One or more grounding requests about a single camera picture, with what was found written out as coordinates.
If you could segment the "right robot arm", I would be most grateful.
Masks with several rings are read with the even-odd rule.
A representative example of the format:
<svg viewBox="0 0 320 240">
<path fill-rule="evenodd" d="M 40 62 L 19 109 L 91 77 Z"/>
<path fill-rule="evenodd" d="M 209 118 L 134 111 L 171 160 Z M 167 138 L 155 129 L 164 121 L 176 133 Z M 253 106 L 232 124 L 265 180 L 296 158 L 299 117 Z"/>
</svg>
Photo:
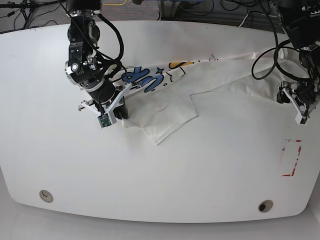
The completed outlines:
<svg viewBox="0 0 320 240">
<path fill-rule="evenodd" d="M 126 89 L 123 85 L 115 85 L 125 80 L 123 76 L 117 75 L 119 72 L 127 74 L 127 68 L 122 64 L 125 46 L 119 30 L 102 15 L 101 8 L 99 0 L 66 2 L 65 11 L 70 17 L 70 26 L 65 74 L 74 85 L 89 94 L 91 100 L 88 105 L 95 107 L 100 120 L 106 122 L 112 117 L 128 119 L 124 97 Z M 94 17 L 98 17 L 114 31 L 119 43 L 117 57 L 112 58 L 99 50 L 101 32 Z"/>
</svg>

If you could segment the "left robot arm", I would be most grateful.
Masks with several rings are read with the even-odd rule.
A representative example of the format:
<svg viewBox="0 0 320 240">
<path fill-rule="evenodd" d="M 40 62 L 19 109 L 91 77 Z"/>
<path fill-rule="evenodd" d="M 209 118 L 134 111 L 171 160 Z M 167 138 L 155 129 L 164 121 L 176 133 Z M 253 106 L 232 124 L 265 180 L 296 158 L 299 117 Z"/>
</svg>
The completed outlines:
<svg viewBox="0 0 320 240">
<path fill-rule="evenodd" d="M 299 124 L 305 124 L 310 113 L 320 101 L 320 17 L 312 13 L 320 10 L 318 0 L 271 0 L 270 7 L 280 20 L 280 25 L 288 40 L 281 42 L 275 49 L 291 44 L 299 52 L 299 62 L 307 70 L 308 77 L 298 77 L 284 70 L 275 57 L 276 68 L 286 77 L 297 83 L 282 83 L 277 95 L 278 103 L 292 103 L 297 110 Z"/>
</svg>

